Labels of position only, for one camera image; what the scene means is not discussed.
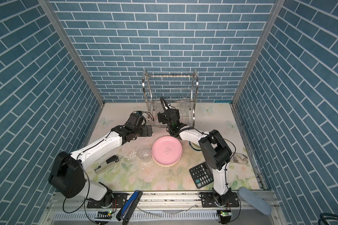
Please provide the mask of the clear glass cup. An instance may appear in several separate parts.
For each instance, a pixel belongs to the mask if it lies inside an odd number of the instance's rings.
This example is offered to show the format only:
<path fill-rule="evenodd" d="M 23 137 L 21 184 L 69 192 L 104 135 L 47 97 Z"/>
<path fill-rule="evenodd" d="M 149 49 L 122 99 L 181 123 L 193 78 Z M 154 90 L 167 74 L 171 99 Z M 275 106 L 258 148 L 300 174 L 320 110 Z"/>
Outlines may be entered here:
<path fill-rule="evenodd" d="M 147 160 L 151 157 L 151 149 L 148 147 L 140 147 L 137 151 L 137 155 L 142 160 Z"/>

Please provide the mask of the pink plastic plate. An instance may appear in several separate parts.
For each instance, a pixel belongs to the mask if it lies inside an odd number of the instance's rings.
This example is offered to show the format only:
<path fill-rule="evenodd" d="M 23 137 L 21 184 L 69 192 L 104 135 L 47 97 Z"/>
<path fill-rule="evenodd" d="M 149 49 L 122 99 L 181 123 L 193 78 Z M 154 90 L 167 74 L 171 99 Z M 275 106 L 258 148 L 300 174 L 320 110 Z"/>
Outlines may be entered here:
<path fill-rule="evenodd" d="M 155 141 L 151 153 L 154 161 L 171 164 L 181 159 L 183 147 L 178 139 L 164 136 Z"/>

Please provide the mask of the light green bowl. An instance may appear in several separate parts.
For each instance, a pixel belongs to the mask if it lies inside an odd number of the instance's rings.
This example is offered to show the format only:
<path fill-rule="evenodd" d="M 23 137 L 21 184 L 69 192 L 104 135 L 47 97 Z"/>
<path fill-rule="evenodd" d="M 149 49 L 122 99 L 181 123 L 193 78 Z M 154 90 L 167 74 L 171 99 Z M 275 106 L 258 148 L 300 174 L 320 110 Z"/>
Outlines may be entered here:
<path fill-rule="evenodd" d="M 189 142 L 190 147 L 195 151 L 201 151 L 201 147 L 193 142 Z"/>

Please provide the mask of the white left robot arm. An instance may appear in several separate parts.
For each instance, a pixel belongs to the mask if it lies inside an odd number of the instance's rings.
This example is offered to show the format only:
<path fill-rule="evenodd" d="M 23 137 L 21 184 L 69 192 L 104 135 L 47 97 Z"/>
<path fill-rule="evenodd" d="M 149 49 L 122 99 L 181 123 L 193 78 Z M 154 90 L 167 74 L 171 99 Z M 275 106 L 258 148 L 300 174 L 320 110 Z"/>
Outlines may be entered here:
<path fill-rule="evenodd" d="M 88 200 L 98 201 L 101 208 L 111 207 L 112 190 L 100 182 L 90 180 L 87 172 L 94 168 L 96 172 L 120 161 L 114 150 L 137 137 L 150 137 L 152 127 L 146 124 L 142 111 L 134 111 L 124 125 L 111 129 L 101 139 L 84 148 L 67 153 L 60 152 L 54 159 L 49 184 L 66 198 L 82 196 Z"/>

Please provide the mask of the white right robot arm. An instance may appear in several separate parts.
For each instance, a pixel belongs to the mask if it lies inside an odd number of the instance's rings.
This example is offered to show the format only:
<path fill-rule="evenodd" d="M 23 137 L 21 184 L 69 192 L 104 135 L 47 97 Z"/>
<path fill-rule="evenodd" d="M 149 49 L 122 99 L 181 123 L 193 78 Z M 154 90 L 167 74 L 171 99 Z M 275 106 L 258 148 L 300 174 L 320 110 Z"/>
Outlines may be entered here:
<path fill-rule="evenodd" d="M 158 121 L 167 125 L 168 132 L 172 137 L 179 137 L 200 147 L 207 165 L 212 169 L 213 198 L 220 206 L 227 204 L 232 190 L 229 188 L 224 166 L 230 162 L 232 150 L 225 139 L 216 129 L 205 133 L 187 127 L 186 124 L 180 122 L 179 112 L 175 108 L 164 107 L 163 110 L 164 112 L 157 114 Z"/>

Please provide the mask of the silver metal dish rack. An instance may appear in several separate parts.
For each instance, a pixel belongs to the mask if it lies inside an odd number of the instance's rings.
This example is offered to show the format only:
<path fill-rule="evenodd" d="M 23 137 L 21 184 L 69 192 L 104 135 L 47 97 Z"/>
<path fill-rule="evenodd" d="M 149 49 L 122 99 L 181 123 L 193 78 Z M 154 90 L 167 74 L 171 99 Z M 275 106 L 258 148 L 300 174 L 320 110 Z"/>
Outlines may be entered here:
<path fill-rule="evenodd" d="M 160 98 L 163 97 L 169 106 L 179 110 L 180 122 L 190 127 L 195 125 L 195 107 L 199 91 L 198 72 L 154 74 L 145 69 L 142 76 L 142 89 L 147 110 L 154 119 L 149 124 L 154 127 L 165 127 L 158 121 L 158 113 L 163 112 Z"/>

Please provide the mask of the black grey stapler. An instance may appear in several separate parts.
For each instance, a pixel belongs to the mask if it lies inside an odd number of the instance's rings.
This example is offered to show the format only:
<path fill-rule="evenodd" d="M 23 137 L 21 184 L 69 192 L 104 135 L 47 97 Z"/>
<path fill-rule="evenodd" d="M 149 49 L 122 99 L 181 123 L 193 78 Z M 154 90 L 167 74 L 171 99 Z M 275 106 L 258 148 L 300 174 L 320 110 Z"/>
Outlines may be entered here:
<path fill-rule="evenodd" d="M 108 168 L 115 166 L 119 163 L 120 158 L 117 155 L 113 155 L 112 157 L 108 158 L 102 164 L 100 164 L 97 168 L 95 168 L 95 173 L 100 174 L 101 172 L 105 171 Z"/>

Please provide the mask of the black calculator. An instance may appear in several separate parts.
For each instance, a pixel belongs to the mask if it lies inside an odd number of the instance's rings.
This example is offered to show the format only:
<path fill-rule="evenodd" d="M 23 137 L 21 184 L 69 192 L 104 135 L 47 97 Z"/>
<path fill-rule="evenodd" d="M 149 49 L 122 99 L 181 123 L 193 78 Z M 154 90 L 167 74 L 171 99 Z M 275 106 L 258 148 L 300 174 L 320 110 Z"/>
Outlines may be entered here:
<path fill-rule="evenodd" d="M 214 182 L 213 173 L 206 162 L 189 169 L 189 173 L 197 189 Z"/>

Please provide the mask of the blue black stapler tool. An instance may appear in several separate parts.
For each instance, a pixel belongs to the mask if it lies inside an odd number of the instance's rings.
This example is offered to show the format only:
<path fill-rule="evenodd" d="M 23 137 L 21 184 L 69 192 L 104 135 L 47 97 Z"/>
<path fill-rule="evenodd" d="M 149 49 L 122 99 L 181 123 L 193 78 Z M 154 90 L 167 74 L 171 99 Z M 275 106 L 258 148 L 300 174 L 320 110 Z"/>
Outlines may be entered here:
<path fill-rule="evenodd" d="M 123 221 L 122 225 L 127 225 L 129 220 L 131 219 L 141 197 L 143 195 L 142 191 L 136 190 L 129 200 L 125 203 L 125 205 L 120 209 L 118 214 L 116 215 L 116 219 L 118 221 Z"/>

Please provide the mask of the grey blue oval pad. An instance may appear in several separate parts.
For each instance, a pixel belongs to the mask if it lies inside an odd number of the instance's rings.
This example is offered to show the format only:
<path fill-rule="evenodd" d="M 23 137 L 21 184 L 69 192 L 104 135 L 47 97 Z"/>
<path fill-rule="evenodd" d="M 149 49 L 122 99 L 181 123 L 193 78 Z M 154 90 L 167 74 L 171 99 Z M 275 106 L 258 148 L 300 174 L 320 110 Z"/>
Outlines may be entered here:
<path fill-rule="evenodd" d="M 269 216 L 271 214 L 271 206 L 251 190 L 241 187 L 238 190 L 238 194 L 242 199 L 244 199 L 248 204 L 253 206 L 263 215 Z"/>

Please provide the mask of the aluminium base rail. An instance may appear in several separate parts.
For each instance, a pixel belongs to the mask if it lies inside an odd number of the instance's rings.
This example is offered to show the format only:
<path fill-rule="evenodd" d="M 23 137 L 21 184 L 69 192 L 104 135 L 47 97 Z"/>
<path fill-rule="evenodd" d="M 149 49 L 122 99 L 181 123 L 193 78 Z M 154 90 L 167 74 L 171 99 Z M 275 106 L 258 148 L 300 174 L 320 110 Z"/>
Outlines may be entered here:
<path fill-rule="evenodd" d="M 218 207 L 207 202 L 209 191 L 145 191 L 133 210 L 130 225 L 218 225 L 220 212 L 229 211 L 231 225 L 285 225 L 284 214 L 273 191 L 255 190 L 259 198 L 271 207 L 269 215 L 263 214 L 242 197 L 235 198 L 239 205 Z M 65 200 L 55 193 L 45 209 L 40 225 L 120 225 L 116 216 L 131 197 L 132 192 L 116 192 L 116 201 L 109 208 L 92 208 L 81 205 L 82 199 Z"/>

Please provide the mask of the aluminium corner post left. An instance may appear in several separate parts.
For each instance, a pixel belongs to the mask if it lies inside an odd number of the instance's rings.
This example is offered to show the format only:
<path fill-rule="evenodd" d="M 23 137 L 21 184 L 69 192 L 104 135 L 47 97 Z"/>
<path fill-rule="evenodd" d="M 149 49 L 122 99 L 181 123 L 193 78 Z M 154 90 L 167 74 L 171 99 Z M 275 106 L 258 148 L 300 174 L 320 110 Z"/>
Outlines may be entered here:
<path fill-rule="evenodd" d="M 68 53 L 70 54 L 71 58 L 73 59 L 75 65 L 81 72 L 83 78 L 89 85 L 92 93 L 96 97 L 97 101 L 99 102 L 100 106 L 104 106 L 105 101 L 101 97 L 98 89 L 96 88 L 92 78 L 90 77 L 85 65 L 83 64 L 80 56 L 78 55 L 77 51 L 75 50 L 70 38 L 68 37 L 63 25 L 61 24 L 58 16 L 56 15 L 53 7 L 51 6 L 50 2 L 47 0 L 38 0 L 39 5 L 43 9 L 44 13 L 48 17 L 49 21 L 51 22 L 53 28 L 57 32 L 60 40 L 63 42 L 65 48 L 67 49 Z"/>

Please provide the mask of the aluminium corner post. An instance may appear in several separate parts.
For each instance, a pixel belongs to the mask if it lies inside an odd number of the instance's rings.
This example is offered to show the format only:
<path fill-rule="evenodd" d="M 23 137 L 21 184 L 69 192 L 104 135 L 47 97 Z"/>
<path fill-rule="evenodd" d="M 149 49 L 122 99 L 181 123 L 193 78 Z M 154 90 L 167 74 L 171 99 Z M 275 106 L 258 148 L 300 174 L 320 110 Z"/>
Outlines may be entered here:
<path fill-rule="evenodd" d="M 101 97 L 98 89 L 96 88 L 92 78 L 90 77 L 85 65 L 83 64 L 80 56 L 78 55 L 77 51 L 75 50 L 70 38 L 68 37 L 63 25 L 61 24 L 58 16 L 56 15 L 53 7 L 51 6 L 50 2 L 47 0 L 38 0 L 39 5 L 43 9 L 44 13 L 48 17 L 49 21 L 51 22 L 53 28 L 57 32 L 60 40 L 63 42 L 65 48 L 67 49 L 68 53 L 70 54 L 71 58 L 73 59 L 75 65 L 81 72 L 83 78 L 89 85 L 92 93 L 96 97 L 97 101 L 99 102 L 100 106 L 104 106 L 105 101 Z"/>
<path fill-rule="evenodd" d="M 264 44 L 270 34 L 270 31 L 272 30 L 273 26 L 274 26 L 274 23 L 279 15 L 279 12 L 281 11 L 283 5 L 285 3 L 285 0 L 278 0 L 278 1 L 275 1 L 275 4 L 269 14 L 269 18 L 268 18 L 268 21 L 266 22 L 264 28 L 263 28 L 263 31 L 262 31 L 262 34 L 260 36 L 260 38 L 258 39 L 258 43 L 256 44 L 256 47 L 253 51 L 253 54 L 251 56 L 251 59 L 247 65 L 247 68 L 243 74 L 243 77 L 241 79 L 241 81 L 239 82 L 239 85 L 238 85 L 238 88 L 235 92 L 235 95 L 233 97 L 233 100 L 232 100 L 232 105 L 235 106 L 238 101 L 239 101 L 239 98 L 240 98 L 240 95 L 242 94 L 244 88 L 245 88 L 245 85 L 247 83 L 247 81 L 249 80 L 250 78 L 250 75 L 251 75 L 251 72 L 253 71 L 253 68 L 258 60 L 258 57 L 264 47 Z"/>

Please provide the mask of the aluminium corner post right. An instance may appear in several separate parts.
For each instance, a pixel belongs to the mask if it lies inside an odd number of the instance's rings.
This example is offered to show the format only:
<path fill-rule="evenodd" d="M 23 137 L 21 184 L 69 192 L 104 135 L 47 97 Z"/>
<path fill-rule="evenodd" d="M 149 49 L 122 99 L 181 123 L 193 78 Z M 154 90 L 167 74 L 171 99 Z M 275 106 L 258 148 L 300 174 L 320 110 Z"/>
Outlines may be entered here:
<path fill-rule="evenodd" d="M 238 101 L 239 101 L 239 98 L 240 98 L 240 95 L 242 94 L 244 88 L 245 88 L 245 85 L 247 83 L 247 81 L 249 80 L 250 78 L 250 75 L 251 75 L 251 72 L 253 71 L 253 68 L 258 60 L 258 57 L 264 47 L 264 44 L 270 34 L 270 31 L 272 30 L 273 26 L 274 26 L 274 23 L 279 15 L 279 12 L 281 11 L 283 5 L 285 3 L 285 0 L 278 0 L 278 1 L 275 1 L 275 4 L 269 14 L 269 18 L 268 18 L 268 21 L 266 22 L 264 28 L 263 28 L 263 31 L 262 31 L 262 34 L 260 36 L 260 38 L 258 39 L 258 43 L 256 44 L 256 47 L 253 51 L 253 54 L 251 56 L 251 59 L 247 65 L 247 68 L 243 74 L 243 77 L 241 79 L 241 81 L 239 82 L 239 85 L 238 85 L 238 88 L 235 92 L 235 95 L 233 97 L 233 100 L 232 100 L 232 105 L 235 106 Z"/>

